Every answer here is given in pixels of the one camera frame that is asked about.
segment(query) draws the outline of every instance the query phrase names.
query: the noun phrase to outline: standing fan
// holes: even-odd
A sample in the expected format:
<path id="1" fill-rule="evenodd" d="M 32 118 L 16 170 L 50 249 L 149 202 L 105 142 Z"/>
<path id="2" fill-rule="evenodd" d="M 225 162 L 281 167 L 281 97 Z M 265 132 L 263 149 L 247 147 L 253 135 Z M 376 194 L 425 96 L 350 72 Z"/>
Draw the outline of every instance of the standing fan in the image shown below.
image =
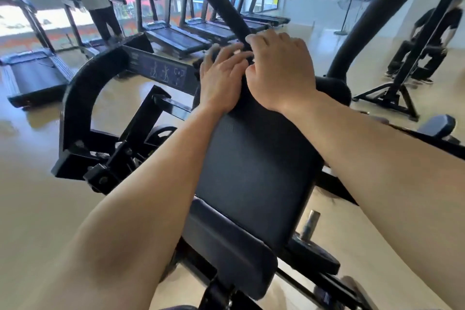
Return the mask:
<path id="1" fill-rule="evenodd" d="M 338 35 L 338 36 L 347 36 L 348 32 L 347 30 L 345 30 L 345 26 L 346 26 L 346 21 L 347 21 L 347 15 L 349 15 L 349 10 L 350 10 L 350 7 L 352 6 L 352 1 L 353 0 L 340 0 L 338 1 L 338 5 L 341 9 L 345 9 L 347 8 L 347 11 L 346 11 L 346 16 L 344 17 L 344 22 L 342 23 L 342 27 L 341 27 L 341 30 L 340 31 L 335 31 L 334 34 L 335 35 Z"/>

